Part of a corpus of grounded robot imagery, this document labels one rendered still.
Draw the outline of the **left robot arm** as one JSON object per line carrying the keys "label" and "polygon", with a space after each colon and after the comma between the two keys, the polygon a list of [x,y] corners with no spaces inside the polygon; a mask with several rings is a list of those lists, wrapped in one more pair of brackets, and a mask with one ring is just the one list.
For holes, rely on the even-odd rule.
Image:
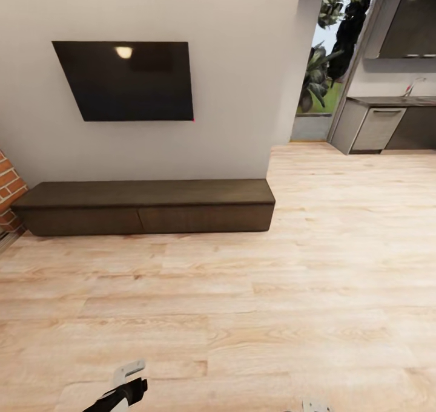
{"label": "left robot arm", "polygon": [[148,390],[148,382],[147,379],[142,381],[142,378],[127,382],[125,377],[143,370],[145,364],[145,359],[137,359],[117,368],[114,373],[114,390],[105,393],[83,412],[128,412],[129,405],[142,400]]}

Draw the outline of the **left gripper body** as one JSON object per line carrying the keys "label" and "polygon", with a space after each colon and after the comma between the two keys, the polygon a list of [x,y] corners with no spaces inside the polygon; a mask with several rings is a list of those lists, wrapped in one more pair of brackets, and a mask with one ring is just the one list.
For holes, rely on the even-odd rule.
{"label": "left gripper body", "polygon": [[130,381],[127,384],[119,386],[119,388],[128,395],[128,405],[140,402],[144,396],[142,391],[142,378]]}

